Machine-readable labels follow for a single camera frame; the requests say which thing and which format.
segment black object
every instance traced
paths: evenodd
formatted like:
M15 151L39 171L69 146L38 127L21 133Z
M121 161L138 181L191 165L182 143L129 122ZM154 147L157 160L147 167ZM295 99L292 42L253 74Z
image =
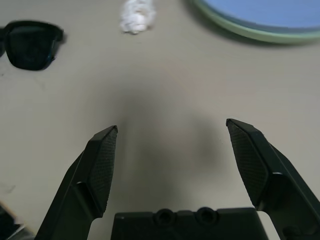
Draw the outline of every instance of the black object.
M254 126L226 121L236 164L252 204L280 239L320 240L320 202L291 162Z
M281 240L319 240L320 203L289 160L252 125L228 119L236 163L255 208L117 213L111 240L267 240L266 212ZM66 173L36 240L85 240L102 217L113 174L117 128L97 133Z
M66 172L35 240L86 240L91 223L106 211L118 129L93 136Z
M0 206L0 240L8 239L20 227L15 224L15 219Z
M63 34L62 29L49 23L13 21L0 29L0 49L2 53L6 51L12 65L19 69L43 70L54 59Z
M268 240L254 208L178 211L165 225L155 220L161 211L117 213L111 240Z

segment green plate rim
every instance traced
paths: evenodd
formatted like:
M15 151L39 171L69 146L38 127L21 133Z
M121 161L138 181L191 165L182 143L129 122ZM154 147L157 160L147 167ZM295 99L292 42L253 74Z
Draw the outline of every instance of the green plate rim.
M256 30L241 26L232 21L226 20L215 12L211 11L209 7L202 0L190 0L201 12L203 12L210 20L224 29L229 30L235 34L244 36L246 38L255 39L263 42L277 43L277 44L298 44L310 42L320 39L320 31L301 34L290 33L275 33Z

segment blue plate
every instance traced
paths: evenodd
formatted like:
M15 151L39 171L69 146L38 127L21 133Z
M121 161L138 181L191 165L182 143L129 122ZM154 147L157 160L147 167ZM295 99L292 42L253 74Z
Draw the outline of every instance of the blue plate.
M202 0L221 17L272 33L320 31L320 0Z

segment screw hole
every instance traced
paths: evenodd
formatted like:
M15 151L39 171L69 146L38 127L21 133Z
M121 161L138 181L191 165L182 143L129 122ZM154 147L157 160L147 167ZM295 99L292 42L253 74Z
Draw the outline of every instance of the screw hole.
M169 226L175 222L175 214L169 209L162 209L155 214L155 221L158 225Z
M202 218L202 221L207 224L211 224L214 221L214 216L213 216L212 212L210 212L208 210L204 210L201 213L201 218Z
M209 207L200 208L196 214L195 218L201 225L213 225L218 220L218 213Z

